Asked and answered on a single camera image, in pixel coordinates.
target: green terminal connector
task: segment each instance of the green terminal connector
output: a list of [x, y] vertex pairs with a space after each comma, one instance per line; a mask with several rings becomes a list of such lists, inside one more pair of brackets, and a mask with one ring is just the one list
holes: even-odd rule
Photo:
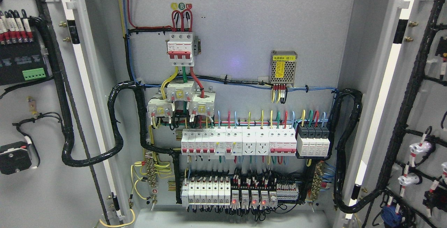
[[25, 80], [35, 80], [46, 77], [45, 70], [43, 68], [25, 70], [22, 71], [22, 73]]

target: brass bolt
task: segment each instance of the brass bolt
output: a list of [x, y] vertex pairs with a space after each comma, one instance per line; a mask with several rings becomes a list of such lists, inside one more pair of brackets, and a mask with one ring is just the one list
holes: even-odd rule
[[408, 26], [409, 27], [416, 27], [416, 26], [418, 26], [419, 25], [419, 23], [418, 22], [414, 22], [414, 21], [410, 21], [409, 23], [408, 23]]

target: white outlet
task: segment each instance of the white outlet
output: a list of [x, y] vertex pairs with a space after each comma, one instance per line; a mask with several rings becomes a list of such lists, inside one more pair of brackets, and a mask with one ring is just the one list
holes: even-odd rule
[[243, 155], [255, 155], [256, 153], [256, 143], [255, 142], [244, 142], [242, 146]]
[[256, 155], [268, 155], [270, 144], [267, 142], [259, 142], [256, 147]]

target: yellow sticker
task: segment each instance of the yellow sticker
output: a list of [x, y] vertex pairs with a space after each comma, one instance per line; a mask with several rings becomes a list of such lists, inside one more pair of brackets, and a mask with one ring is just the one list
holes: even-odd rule
[[295, 55], [274, 55], [274, 61], [296, 61]]
[[284, 61], [277, 61], [276, 62], [276, 71], [275, 71], [275, 77], [276, 78], [284, 78], [284, 69], [286, 67], [286, 63]]

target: warning label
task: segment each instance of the warning label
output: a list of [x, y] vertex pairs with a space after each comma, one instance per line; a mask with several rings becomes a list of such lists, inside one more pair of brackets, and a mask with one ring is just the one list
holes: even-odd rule
[[285, 67], [286, 67], [286, 63], [284, 61], [276, 62], [275, 78], [284, 78]]

